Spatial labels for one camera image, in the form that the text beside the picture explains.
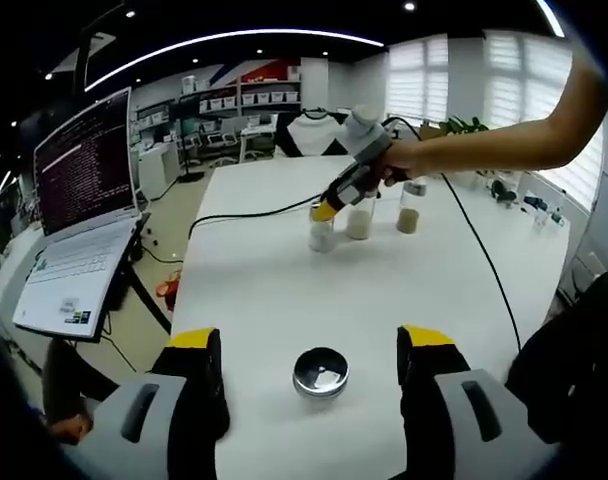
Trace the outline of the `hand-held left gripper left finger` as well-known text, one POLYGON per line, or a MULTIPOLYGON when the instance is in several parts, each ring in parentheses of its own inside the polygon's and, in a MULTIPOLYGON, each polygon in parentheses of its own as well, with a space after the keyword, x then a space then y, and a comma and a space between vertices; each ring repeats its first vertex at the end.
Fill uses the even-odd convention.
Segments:
POLYGON ((215 327, 173 337, 152 370, 123 383, 92 413, 67 457, 88 479, 214 479, 230 426, 215 327))

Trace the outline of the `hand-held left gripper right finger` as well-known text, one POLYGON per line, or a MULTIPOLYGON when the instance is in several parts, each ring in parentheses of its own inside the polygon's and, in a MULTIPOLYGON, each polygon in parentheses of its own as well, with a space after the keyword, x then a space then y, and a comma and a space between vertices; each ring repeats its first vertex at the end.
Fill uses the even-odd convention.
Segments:
POLYGON ((539 479, 556 457, 527 409, 443 333, 397 330, 397 377, 406 445, 402 479, 539 479))

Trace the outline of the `person's right hand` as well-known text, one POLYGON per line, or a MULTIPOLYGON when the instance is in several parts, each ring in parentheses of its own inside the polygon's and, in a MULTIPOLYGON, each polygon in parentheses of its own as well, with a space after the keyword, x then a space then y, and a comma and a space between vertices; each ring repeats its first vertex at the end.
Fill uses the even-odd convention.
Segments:
POLYGON ((418 153, 419 142, 396 140, 380 160, 380 173, 385 186, 424 177, 429 174, 426 161, 418 153))

